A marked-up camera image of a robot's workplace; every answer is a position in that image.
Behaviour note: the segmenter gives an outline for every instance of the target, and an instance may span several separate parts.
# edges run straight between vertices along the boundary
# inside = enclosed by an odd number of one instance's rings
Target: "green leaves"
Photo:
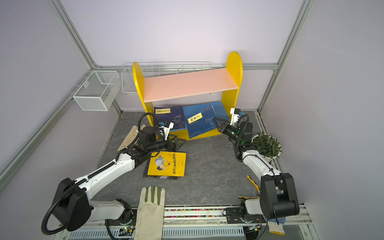
[[[270,135],[259,134],[252,140],[253,145],[257,151],[266,157],[279,157],[278,154],[281,151],[280,143]]]

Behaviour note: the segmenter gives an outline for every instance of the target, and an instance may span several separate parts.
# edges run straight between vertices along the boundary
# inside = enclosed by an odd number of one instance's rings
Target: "wire rack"
[[[204,71],[215,68],[210,62],[142,62],[139,63],[145,78]],[[123,93],[128,95],[137,94],[133,80],[132,63],[123,63],[121,73],[121,86]]]
[[[74,93],[73,98],[85,111],[108,111],[120,89],[117,71],[94,70]]]

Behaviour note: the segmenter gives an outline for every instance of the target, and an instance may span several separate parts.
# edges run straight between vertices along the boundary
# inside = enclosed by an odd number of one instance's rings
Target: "white work glove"
[[[141,189],[135,240],[161,240],[165,200],[166,190],[164,188],[149,186]]]

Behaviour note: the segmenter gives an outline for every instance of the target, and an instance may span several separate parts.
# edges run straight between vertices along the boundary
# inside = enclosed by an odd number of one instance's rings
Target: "gray table surface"
[[[253,133],[260,133],[256,116],[250,114]],[[123,112],[113,131],[98,167],[110,162],[132,126],[143,112]],[[187,141],[180,149],[186,152],[185,175],[179,180],[143,177],[146,162],[112,181],[92,200],[111,201],[121,198],[131,206],[138,206],[143,187],[150,185],[166,189],[166,205],[238,205],[238,196],[253,197],[258,193],[247,179],[256,183],[256,175],[236,160],[232,143],[226,135]]]

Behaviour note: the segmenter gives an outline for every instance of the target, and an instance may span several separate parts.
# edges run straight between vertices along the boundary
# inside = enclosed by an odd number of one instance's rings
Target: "book cover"
[[[155,114],[156,119],[159,122],[173,122],[174,125],[173,128],[170,130],[171,132],[186,129],[182,106],[173,106],[165,108],[154,107],[153,113]]]
[[[160,151],[152,153],[149,160],[148,176],[183,177],[185,171],[185,152]]]
[[[153,178],[171,179],[171,180],[178,180],[179,179],[179,177],[173,177],[173,176],[150,176],[150,175],[148,175],[148,168],[149,168],[149,163],[150,162],[151,161],[148,160],[147,164],[145,165],[143,177],[153,177]]]
[[[189,138],[215,129],[213,118],[222,118],[229,121],[221,101],[185,106],[183,111]]]

